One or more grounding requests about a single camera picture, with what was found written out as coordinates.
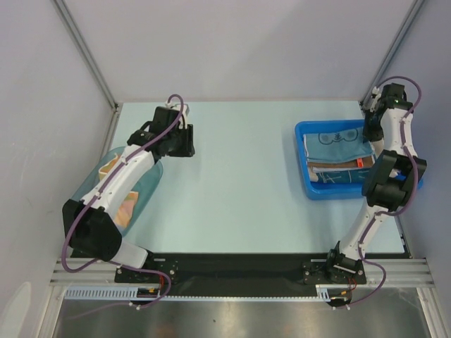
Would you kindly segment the orange brown towel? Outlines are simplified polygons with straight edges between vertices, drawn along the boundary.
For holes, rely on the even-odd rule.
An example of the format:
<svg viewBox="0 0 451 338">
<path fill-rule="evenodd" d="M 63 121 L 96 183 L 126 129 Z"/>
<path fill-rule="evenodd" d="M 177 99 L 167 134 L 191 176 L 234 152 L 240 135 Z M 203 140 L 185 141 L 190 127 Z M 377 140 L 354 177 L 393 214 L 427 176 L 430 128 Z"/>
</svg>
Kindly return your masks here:
<svg viewBox="0 0 451 338">
<path fill-rule="evenodd" d="M 370 168 L 374 164 L 374 162 L 375 160 L 373 156 L 367 156 L 364 158 L 356 158 L 354 160 L 342 163 L 319 163 L 309 161 L 307 163 L 307 166 L 314 173 L 322 173 L 367 169 Z"/>
</svg>

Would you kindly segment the Doraemon teal beige towel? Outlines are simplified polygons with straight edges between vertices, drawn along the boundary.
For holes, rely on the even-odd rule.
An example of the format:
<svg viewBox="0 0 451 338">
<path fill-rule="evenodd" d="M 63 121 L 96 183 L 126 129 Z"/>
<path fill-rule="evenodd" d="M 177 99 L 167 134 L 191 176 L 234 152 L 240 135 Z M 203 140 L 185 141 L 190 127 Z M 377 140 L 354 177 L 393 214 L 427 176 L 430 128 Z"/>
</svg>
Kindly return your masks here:
<svg viewBox="0 0 451 338">
<path fill-rule="evenodd" d="M 321 184 L 361 184 L 369 174 L 369 169 L 341 170 L 315 173 L 308 169 L 309 178 L 312 182 Z"/>
</svg>

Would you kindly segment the light blue towel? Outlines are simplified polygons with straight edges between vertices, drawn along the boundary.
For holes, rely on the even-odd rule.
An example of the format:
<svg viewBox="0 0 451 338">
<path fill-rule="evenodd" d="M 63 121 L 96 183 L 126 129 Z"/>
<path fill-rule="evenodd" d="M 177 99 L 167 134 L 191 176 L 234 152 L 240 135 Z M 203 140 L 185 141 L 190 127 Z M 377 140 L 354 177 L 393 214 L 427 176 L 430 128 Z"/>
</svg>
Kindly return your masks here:
<svg viewBox="0 0 451 338">
<path fill-rule="evenodd" d="M 344 163 L 374 155 L 371 143 L 363 137 L 363 128 L 303 136 L 307 159 L 317 163 Z"/>
</svg>

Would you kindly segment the peach orange patterned towel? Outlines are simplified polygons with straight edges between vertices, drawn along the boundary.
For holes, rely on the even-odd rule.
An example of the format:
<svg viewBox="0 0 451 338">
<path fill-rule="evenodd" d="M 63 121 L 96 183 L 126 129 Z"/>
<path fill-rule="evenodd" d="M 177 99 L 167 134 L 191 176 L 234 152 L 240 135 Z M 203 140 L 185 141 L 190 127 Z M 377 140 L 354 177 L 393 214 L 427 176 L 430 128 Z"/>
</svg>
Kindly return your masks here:
<svg viewBox="0 0 451 338">
<path fill-rule="evenodd" d="M 104 177 L 112 170 L 114 165 L 117 163 L 118 159 L 119 159 L 119 155 L 114 154 L 114 157 L 112 160 L 110 160 L 105 165 L 100 167 L 100 169 L 98 170 L 98 175 L 99 175 L 100 181 L 102 181 L 104 179 Z M 130 191 L 128 193 L 128 195 L 124 198 L 124 200 L 123 200 L 122 204 L 119 206 L 119 209 L 114 218 L 114 223 L 117 226 L 119 226 L 123 229 L 125 229 L 129 226 L 132 216 L 133 216 L 134 208 L 138 201 L 138 197 L 139 197 L 138 192 Z"/>
</svg>

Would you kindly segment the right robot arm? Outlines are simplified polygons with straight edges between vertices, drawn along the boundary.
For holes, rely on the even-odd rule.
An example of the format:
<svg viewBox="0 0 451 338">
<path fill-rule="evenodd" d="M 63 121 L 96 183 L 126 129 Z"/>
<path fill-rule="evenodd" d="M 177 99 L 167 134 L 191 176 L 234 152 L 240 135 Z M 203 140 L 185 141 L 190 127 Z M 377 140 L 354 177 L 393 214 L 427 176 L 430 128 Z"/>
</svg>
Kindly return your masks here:
<svg viewBox="0 0 451 338">
<path fill-rule="evenodd" d="M 427 162 L 418 157 L 412 139 L 413 112 L 404 85 L 390 77 L 373 88 L 364 111 L 363 136 L 382 142 L 383 148 L 366 177 L 364 203 L 348 233 L 331 249 L 324 265 L 333 284 L 356 280 L 363 274 L 366 249 L 381 224 L 403 212 L 413 202 Z"/>
</svg>

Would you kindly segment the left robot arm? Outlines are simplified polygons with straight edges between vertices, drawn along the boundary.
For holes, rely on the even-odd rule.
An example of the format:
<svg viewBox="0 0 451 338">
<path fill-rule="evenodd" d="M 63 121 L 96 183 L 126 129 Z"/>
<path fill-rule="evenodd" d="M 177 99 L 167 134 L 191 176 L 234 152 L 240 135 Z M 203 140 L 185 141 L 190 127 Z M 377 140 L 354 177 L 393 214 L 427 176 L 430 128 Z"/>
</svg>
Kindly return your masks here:
<svg viewBox="0 0 451 338">
<path fill-rule="evenodd" d="M 148 202 L 155 189 L 148 177 L 163 157 L 194 156 L 194 130 L 187 121 L 189 111 L 187 104 L 166 103 L 157 107 L 153 119 L 130 135 L 107 174 L 79 199 L 64 203 L 63 263 L 67 249 L 72 248 L 94 261 L 127 265 L 140 282 L 153 278 L 155 265 L 149 260 L 150 252 L 125 240 L 129 227 L 120 225 L 118 214 L 129 195 L 136 192 L 132 215 L 139 215 L 138 208 Z"/>
</svg>

